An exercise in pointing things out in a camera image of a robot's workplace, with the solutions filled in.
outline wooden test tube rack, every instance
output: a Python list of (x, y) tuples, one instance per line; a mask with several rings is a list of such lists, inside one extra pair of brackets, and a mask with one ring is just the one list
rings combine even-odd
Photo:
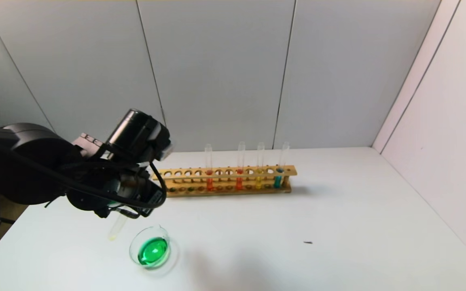
[[(298, 175), (296, 168), (287, 165), (283, 173), (277, 172), (279, 166), (261, 167), (263, 173), (256, 173), (257, 167), (244, 167), (238, 174), (235, 167), (213, 168), (212, 175), (206, 175), (205, 168), (162, 169), (159, 173), (167, 186), (167, 197), (219, 196), (244, 194), (290, 193), (289, 176)], [(282, 177), (280, 188), (274, 188), (274, 180)], [(242, 190), (237, 190), (237, 177), (242, 177)], [(256, 177), (261, 177), (261, 189), (256, 189)], [(206, 180), (213, 179), (213, 190), (206, 189)]]

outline white table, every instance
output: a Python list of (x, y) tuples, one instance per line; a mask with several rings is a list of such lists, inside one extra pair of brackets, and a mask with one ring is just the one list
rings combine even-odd
[[(278, 154), (266, 151), (265, 163)], [(215, 166), (235, 161), (214, 153)], [(158, 164), (202, 166), (203, 154)], [(116, 214), (100, 219), (64, 198), (28, 207), (0, 241), (0, 291), (466, 291), (465, 245), (376, 151), (291, 150), (288, 164), (298, 170), (291, 194), (171, 198), (112, 242)], [(135, 234), (156, 223), (179, 253), (164, 276), (128, 257)]]

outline green liquid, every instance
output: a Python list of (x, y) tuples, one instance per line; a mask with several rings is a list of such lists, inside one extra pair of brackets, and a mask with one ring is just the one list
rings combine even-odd
[(138, 260), (141, 265), (148, 268), (159, 267), (165, 263), (168, 253), (167, 241), (157, 237), (144, 243), (138, 252)]

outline glass test tube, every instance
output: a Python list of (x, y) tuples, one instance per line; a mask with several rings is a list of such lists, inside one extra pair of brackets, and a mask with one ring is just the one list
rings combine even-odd
[[(244, 173), (244, 153), (246, 152), (246, 144), (241, 141), (238, 144), (237, 156), (237, 174)], [(242, 177), (237, 177), (237, 190), (242, 190)]]
[[(278, 162), (278, 168), (276, 171), (278, 173), (283, 173), (285, 171), (285, 163), (287, 162), (287, 156), (289, 155), (289, 142), (286, 141), (283, 143), (282, 151), (280, 153), (280, 162)], [(279, 188), (281, 185), (282, 177), (281, 176), (276, 176), (274, 177), (274, 188)]]
[[(204, 149), (205, 153), (205, 162), (206, 162), (206, 175), (213, 174), (213, 165), (211, 162), (211, 144), (206, 144)], [(206, 179), (206, 188), (208, 191), (213, 191), (213, 179)]]
[(111, 231), (109, 232), (109, 240), (113, 241), (116, 236), (118, 236), (118, 233), (120, 233), (120, 230), (122, 230), (123, 225), (126, 223), (127, 217), (125, 215), (119, 214), (118, 219), (116, 219), (116, 222), (111, 228)]
[[(264, 172), (262, 167), (264, 166), (264, 149), (265, 145), (263, 142), (259, 142), (257, 147), (257, 159), (256, 159), (256, 173), (261, 174)], [(262, 188), (262, 177), (255, 178), (255, 188), (261, 189)]]

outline orange liquid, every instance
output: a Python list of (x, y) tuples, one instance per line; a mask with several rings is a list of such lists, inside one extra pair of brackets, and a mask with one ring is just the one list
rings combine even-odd
[[(212, 175), (213, 171), (212, 170), (207, 170), (206, 175)], [(206, 189), (208, 191), (213, 191), (213, 179), (206, 179)]]
[[(237, 169), (237, 174), (244, 173), (243, 169)], [(237, 190), (242, 190), (242, 178), (237, 177)]]

